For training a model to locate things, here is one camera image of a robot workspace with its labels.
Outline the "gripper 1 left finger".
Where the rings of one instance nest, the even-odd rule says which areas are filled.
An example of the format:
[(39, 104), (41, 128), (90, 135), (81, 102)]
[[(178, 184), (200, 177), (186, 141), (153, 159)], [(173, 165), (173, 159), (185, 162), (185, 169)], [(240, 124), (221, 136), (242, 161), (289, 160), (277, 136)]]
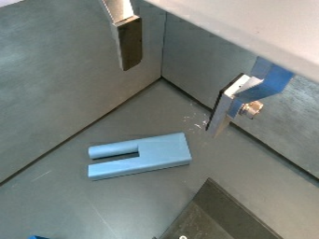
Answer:
[(101, 0), (117, 41), (121, 67), (127, 71), (142, 60), (142, 18), (130, 0)]

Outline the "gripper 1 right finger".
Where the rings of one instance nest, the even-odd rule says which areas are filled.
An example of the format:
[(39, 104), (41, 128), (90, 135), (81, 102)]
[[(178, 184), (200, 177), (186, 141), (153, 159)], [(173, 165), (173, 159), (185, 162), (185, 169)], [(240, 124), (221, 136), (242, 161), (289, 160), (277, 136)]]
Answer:
[(206, 127), (213, 137), (238, 116), (253, 119), (264, 108), (260, 100), (281, 93), (293, 77), (293, 71), (258, 57), (252, 73), (241, 74), (220, 91)]

